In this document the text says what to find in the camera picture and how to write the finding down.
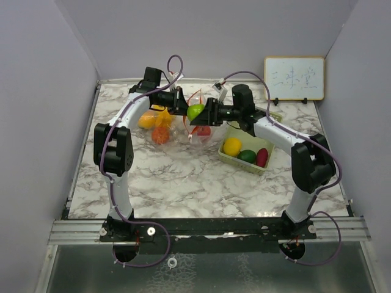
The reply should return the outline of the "clear bag orange slider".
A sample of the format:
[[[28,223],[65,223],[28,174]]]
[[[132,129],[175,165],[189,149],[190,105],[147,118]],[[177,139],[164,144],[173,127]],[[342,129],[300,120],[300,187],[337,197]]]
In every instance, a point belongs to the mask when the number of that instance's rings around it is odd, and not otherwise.
[[[201,89],[185,97],[183,89],[176,86],[173,93],[174,105],[169,107],[172,118],[169,126],[170,142],[198,149],[210,147],[216,135],[214,128],[201,120],[207,102]]]

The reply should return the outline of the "orange toy pumpkin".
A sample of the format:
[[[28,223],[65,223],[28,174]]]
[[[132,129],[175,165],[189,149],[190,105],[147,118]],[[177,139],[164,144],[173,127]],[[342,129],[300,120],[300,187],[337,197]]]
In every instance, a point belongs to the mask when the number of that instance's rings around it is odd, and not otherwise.
[[[165,144],[170,139],[169,128],[167,127],[156,127],[152,131],[152,141],[158,145]]]

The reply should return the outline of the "clear zip top bag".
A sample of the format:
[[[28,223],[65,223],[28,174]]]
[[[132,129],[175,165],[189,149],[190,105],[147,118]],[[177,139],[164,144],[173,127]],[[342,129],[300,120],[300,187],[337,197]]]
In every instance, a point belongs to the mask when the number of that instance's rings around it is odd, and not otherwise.
[[[151,131],[151,138],[157,145],[163,145],[170,139],[174,128],[175,116],[164,106],[152,105],[138,120],[138,127]]]

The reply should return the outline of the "light green toy apple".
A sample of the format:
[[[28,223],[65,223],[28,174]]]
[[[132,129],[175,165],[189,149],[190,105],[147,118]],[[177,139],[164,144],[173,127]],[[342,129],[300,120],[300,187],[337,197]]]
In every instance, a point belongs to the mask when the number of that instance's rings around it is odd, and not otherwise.
[[[187,118],[193,121],[205,108],[204,104],[193,104],[187,109]]]

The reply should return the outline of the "yellow toy lemon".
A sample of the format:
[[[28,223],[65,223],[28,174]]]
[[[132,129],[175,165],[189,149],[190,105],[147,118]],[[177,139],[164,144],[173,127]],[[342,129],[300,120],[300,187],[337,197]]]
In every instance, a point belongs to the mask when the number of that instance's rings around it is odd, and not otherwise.
[[[241,147],[242,143],[239,139],[236,137],[229,137],[223,144],[223,152],[228,156],[237,157],[241,151]]]

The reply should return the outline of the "red toy apple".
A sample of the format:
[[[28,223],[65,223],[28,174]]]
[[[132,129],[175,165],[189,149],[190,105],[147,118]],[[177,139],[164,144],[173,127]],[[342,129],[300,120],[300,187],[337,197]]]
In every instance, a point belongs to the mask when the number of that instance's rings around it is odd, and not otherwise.
[[[209,126],[201,126],[198,130],[197,130],[197,135],[199,137],[206,137],[206,136],[210,136],[211,135],[211,128]]]

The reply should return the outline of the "yellow toy bell pepper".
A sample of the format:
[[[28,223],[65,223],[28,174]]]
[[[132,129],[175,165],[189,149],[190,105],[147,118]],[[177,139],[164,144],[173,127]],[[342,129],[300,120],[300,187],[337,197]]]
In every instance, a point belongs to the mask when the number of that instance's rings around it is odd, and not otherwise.
[[[168,113],[167,109],[164,109],[161,112],[158,112],[156,121],[155,121],[155,126],[156,127],[171,127],[172,124],[172,116],[170,113]]]

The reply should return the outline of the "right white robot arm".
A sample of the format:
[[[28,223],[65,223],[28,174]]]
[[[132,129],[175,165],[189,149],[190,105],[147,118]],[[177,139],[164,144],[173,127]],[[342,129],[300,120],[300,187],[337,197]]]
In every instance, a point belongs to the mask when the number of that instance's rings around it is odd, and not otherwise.
[[[280,230],[286,238],[294,239],[302,233],[301,222],[309,218],[316,192],[336,174],[327,140],[321,134],[308,136],[278,123],[267,111],[255,106],[248,85],[234,86],[232,96],[232,105],[208,98],[203,110],[195,117],[189,117],[190,124],[220,126],[225,121],[235,121],[242,131],[265,139],[290,155],[291,175],[296,188],[284,211],[288,219],[280,224]]]

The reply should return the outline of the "yellow toy mango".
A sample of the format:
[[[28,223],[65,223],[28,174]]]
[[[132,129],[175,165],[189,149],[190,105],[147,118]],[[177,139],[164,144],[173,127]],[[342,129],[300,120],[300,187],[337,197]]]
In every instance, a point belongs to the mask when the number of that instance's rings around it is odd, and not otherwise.
[[[146,111],[146,113],[144,113],[141,118],[139,119],[137,125],[138,127],[142,128],[142,129],[152,129],[155,127],[155,123],[156,123],[156,114],[154,111],[152,110],[148,110]]]

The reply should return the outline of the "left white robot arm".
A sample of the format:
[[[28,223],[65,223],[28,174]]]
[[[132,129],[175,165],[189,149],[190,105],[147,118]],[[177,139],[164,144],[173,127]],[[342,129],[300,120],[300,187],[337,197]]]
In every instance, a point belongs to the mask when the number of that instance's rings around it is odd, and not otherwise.
[[[130,240],[135,232],[128,192],[128,171],[134,160],[131,130],[152,105],[165,107],[171,114],[178,115],[186,114],[188,108],[182,89],[176,86],[182,73],[169,72],[169,83],[161,87],[162,74],[157,68],[147,67],[143,79],[131,88],[118,113],[107,123],[96,124],[93,131],[93,161],[106,181],[108,217],[118,221],[114,234],[122,241]]]

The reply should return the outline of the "pale green plastic basket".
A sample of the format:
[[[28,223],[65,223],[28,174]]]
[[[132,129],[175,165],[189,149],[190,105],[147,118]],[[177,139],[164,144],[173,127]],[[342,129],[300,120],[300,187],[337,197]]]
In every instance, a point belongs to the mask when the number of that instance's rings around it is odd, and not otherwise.
[[[242,131],[236,121],[228,122],[225,137],[218,149],[221,161],[247,172],[262,175],[269,166],[274,144]]]

